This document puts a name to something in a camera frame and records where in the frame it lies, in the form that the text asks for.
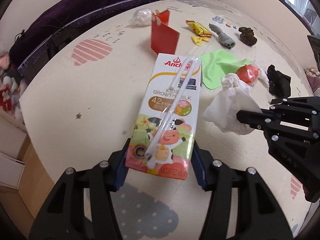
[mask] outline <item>red card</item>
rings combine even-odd
[[[152,15],[151,49],[156,53],[175,54],[180,33],[168,26],[169,10]]]

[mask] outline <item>striped pink pattern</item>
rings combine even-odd
[[[79,42],[73,49],[71,57],[74,64],[80,66],[90,61],[98,61],[108,56],[112,48],[109,44],[97,39],[87,39]]]
[[[295,176],[291,176],[291,190],[290,193],[292,195],[292,199],[295,199],[297,196],[297,193],[301,190],[302,188],[302,183],[298,181],[298,179]]]

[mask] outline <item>wooden floor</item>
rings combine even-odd
[[[21,147],[18,159],[25,163],[19,189],[0,187],[0,201],[16,227],[28,238],[34,218],[54,183],[28,137]]]

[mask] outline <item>yellow curved stripe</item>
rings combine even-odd
[[[200,65],[199,65],[198,69],[192,73],[192,76],[196,75],[199,72],[199,70],[200,70]],[[159,76],[175,76],[176,74],[177,73],[175,73],[175,72],[160,72],[160,73],[155,74],[153,77],[151,77],[150,80],[149,80],[149,83],[153,79],[155,79],[156,77],[159,77]]]

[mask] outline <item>brown crumpled cloth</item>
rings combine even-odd
[[[240,39],[244,44],[248,46],[253,46],[254,44],[257,43],[258,40],[254,36],[254,32],[251,28],[240,27],[239,31],[241,32]]]

